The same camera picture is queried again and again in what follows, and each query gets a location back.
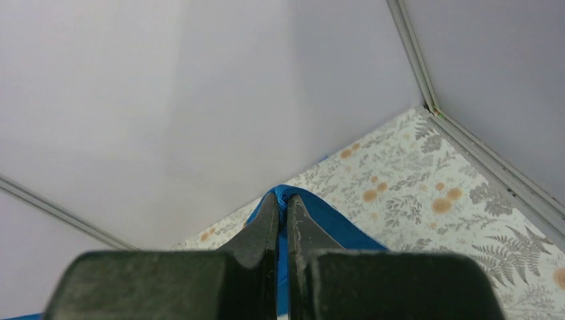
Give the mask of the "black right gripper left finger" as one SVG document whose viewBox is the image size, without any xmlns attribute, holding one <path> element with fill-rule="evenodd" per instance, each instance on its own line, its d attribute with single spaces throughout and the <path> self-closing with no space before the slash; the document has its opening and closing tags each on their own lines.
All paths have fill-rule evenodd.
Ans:
<svg viewBox="0 0 565 320">
<path fill-rule="evenodd" d="M 208 251 L 91 251 L 61 277 L 45 319 L 276 319 L 279 204 Z"/>
</svg>

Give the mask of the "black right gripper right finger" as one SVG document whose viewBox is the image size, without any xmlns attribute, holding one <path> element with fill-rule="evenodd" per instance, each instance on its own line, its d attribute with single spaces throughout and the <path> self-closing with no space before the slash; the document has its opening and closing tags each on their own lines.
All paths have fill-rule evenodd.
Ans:
<svg viewBox="0 0 565 320">
<path fill-rule="evenodd" d="M 503 319 L 478 264 L 455 253 L 347 250 L 294 195 L 287 211 L 290 319 Z"/>
</svg>

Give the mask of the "blue cloth napkin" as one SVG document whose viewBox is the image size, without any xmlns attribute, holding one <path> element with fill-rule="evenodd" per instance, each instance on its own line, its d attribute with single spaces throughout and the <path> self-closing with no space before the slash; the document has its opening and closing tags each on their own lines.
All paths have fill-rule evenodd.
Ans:
<svg viewBox="0 0 565 320">
<path fill-rule="evenodd" d="M 278 260 L 278 293 L 277 315 L 287 317 L 288 314 L 288 244 L 286 218 L 288 200 L 293 195 L 299 195 L 310 216 L 326 233 L 345 249 L 368 249 L 386 251 L 388 248 L 360 230 L 342 213 L 337 211 L 323 199 L 300 187 L 277 185 L 269 190 L 277 197 L 279 208 L 279 223 L 282 231 L 279 233 Z"/>
</svg>

